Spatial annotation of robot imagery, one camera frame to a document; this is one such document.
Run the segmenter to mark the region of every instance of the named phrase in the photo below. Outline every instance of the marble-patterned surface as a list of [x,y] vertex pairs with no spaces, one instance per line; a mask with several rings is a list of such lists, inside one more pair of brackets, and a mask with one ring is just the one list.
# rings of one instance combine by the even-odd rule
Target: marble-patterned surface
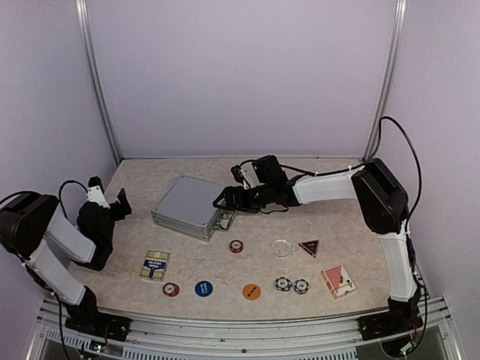
[[[120,188],[125,188],[133,214],[116,224],[114,251],[102,272],[74,264],[70,272],[95,292],[101,307],[167,317],[276,320],[385,307],[389,296],[385,260],[356,201],[318,202],[270,215],[239,214],[229,232],[215,232],[209,243],[153,224],[150,209],[180,174],[236,185],[230,167],[241,160],[124,160],[106,190],[106,198],[113,201]],[[353,161],[285,158],[281,162],[329,171]],[[244,243],[240,254],[229,251],[233,239]],[[276,239],[294,245],[290,258],[272,255],[270,244]],[[320,240],[316,259],[297,245],[314,239]],[[163,283],[140,279],[147,250],[171,253]],[[346,298],[334,300],[320,272],[339,263],[344,264],[358,289]],[[274,286],[280,276],[291,281],[304,278],[310,290],[304,295],[293,290],[280,292]],[[202,280],[210,281],[214,287],[206,298],[194,292],[195,284]],[[175,298],[162,293],[162,286],[169,281],[180,286]],[[242,296],[247,284],[261,287],[258,300],[248,301]]]

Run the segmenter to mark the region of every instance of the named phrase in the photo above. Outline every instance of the blue disc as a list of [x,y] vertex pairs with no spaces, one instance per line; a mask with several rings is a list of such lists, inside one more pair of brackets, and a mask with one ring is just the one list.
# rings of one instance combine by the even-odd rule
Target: blue disc
[[205,298],[206,296],[209,296],[212,292],[213,292],[213,286],[208,281],[200,281],[195,286],[195,293],[198,296],[202,296],[203,298]]

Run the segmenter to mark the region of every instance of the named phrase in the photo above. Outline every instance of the white wall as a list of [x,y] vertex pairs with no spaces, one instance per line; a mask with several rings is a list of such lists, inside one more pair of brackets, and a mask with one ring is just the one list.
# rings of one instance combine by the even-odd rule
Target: white wall
[[[431,291],[445,295],[466,359],[480,339],[480,2],[409,1],[387,113],[417,149],[424,194],[412,224]],[[381,157],[413,199],[410,150],[385,126]]]
[[360,157],[396,1],[88,1],[122,154]]
[[[66,179],[113,174],[74,1],[0,1],[0,169],[0,198],[25,189],[56,194]],[[84,195],[74,185],[64,194],[75,219]],[[42,298],[0,247],[0,358],[25,358]]]

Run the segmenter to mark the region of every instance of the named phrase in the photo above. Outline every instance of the red and black triangular object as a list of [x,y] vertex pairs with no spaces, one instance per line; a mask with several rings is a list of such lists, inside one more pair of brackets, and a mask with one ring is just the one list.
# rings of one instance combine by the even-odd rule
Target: red and black triangular object
[[298,245],[300,245],[300,248],[307,251],[312,257],[317,257],[319,243],[320,240],[313,240],[301,242]]

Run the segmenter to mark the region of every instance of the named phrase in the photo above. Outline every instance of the red poker chip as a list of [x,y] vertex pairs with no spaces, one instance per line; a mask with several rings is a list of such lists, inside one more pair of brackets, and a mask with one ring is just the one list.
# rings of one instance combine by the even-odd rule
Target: red poker chip
[[180,293],[180,288],[176,283],[166,283],[163,285],[163,293],[170,298],[177,296]]
[[240,240],[233,240],[230,242],[230,251],[234,254],[241,253],[243,251],[243,242]]

